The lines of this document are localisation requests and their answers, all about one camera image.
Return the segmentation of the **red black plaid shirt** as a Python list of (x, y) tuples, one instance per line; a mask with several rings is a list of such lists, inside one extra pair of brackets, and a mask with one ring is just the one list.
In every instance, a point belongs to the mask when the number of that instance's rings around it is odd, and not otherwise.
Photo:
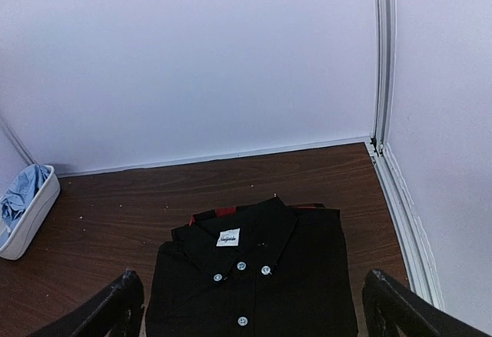
[[(222, 218), (222, 217), (225, 217), (228, 215), (233, 215), (233, 214), (236, 214), (238, 212), (243, 212), (243, 211), (249, 209), (250, 207), (252, 207), (252, 205), (239, 205), (239, 206), (233, 206), (233, 207), (227, 207), (227, 208), (212, 209), (212, 210), (208, 210), (206, 212), (193, 214), (190, 217), (190, 221), (189, 221), (188, 225), (191, 226), (191, 225), (195, 224), (196, 222), (209, 220), (209, 219)], [(322, 203), (288, 205), (288, 208), (291, 211), (294, 211), (296, 213), (313, 212), (313, 211), (329, 211), (329, 209), (326, 208)]]

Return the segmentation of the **white plastic basin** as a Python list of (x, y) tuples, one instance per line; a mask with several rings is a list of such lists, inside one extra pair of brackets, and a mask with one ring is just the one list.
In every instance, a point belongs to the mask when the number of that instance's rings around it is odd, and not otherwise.
[(2, 259), (15, 261), (25, 254), (60, 194), (61, 187), (55, 168), (51, 165), (45, 166), (51, 169), (51, 173), (8, 237), (8, 241), (1, 245)]

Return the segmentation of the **black long sleeve shirt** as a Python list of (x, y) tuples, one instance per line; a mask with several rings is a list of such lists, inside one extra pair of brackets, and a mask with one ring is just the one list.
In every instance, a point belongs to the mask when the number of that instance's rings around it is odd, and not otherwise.
[(356, 336), (340, 213), (279, 198), (173, 229), (157, 254), (149, 336)]

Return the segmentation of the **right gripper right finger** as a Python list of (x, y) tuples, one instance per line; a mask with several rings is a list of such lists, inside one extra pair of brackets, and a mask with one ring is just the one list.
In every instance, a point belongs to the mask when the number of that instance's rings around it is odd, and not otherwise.
[(362, 290), (369, 336), (485, 336), (424, 301), (380, 269), (367, 273)]

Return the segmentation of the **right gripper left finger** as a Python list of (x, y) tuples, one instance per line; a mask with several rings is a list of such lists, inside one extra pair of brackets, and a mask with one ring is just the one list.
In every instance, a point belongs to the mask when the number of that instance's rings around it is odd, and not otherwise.
[(144, 287), (127, 270), (76, 310), (32, 336), (138, 336), (144, 315)]

